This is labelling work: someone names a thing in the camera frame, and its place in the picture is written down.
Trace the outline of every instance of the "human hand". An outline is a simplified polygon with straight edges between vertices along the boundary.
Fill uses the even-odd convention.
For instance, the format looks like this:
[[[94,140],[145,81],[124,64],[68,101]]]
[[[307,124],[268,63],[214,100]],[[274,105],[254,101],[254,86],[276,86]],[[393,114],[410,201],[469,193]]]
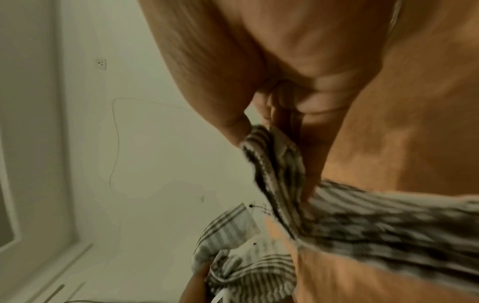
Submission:
[[[381,68],[393,0],[140,0],[191,106],[238,146],[253,102],[299,146],[303,197],[356,96]]]
[[[205,262],[200,269],[191,277],[186,285],[185,290],[181,294],[180,303],[209,303],[213,298],[210,298],[205,278],[210,271],[210,266],[213,261]]]

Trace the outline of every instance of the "electrical socket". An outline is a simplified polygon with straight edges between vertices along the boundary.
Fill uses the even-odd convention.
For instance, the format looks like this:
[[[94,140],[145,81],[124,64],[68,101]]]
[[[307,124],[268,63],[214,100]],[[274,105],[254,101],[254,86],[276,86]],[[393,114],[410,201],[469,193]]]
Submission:
[[[95,66],[98,69],[106,70],[106,59],[105,58],[96,58]]]

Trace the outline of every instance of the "orange surface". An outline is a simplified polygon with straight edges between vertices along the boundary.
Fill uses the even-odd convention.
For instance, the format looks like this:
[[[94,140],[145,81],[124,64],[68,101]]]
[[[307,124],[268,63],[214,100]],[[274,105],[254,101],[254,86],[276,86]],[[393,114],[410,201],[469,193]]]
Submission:
[[[324,177],[373,190],[479,194],[479,0],[405,1],[383,71],[351,108]],[[287,245],[297,303],[479,302]]]

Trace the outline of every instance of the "checkered cloth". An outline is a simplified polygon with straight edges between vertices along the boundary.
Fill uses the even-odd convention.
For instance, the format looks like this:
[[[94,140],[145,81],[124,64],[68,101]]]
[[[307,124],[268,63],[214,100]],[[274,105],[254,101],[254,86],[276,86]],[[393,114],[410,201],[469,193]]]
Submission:
[[[256,241],[246,253],[230,256],[259,233],[244,204],[228,210],[203,231],[191,259],[193,272],[215,257],[206,278],[213,294],[228,288],[236,303],[275,303],[296,286],[291,256],[281,241]]]
[[[265,212],[298,246],[479,292],[479,197],[373,193],[325,180],[305,207],[294,143],[255,126],[241,148],[269,200]]]

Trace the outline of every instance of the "garment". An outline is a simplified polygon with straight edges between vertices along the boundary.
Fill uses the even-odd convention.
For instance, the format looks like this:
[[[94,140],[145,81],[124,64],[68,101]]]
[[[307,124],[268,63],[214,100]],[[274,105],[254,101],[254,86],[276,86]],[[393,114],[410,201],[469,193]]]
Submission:
[[[284,134],[255,126],[241,148],[269,201],[265,212],[297,246],[479,291],[478,197],[371,193],[325,180],[306,206],[300,152]]]
[[[230,256],[231,249],[259,233],[243,203],[224,212],[202,232],[191,259],[193,272],[215,257],[206,278],[213,294],[228,288],[236,303],[275,303],[290,296],[296,276],[281,241],[262,239],[243,256]]]

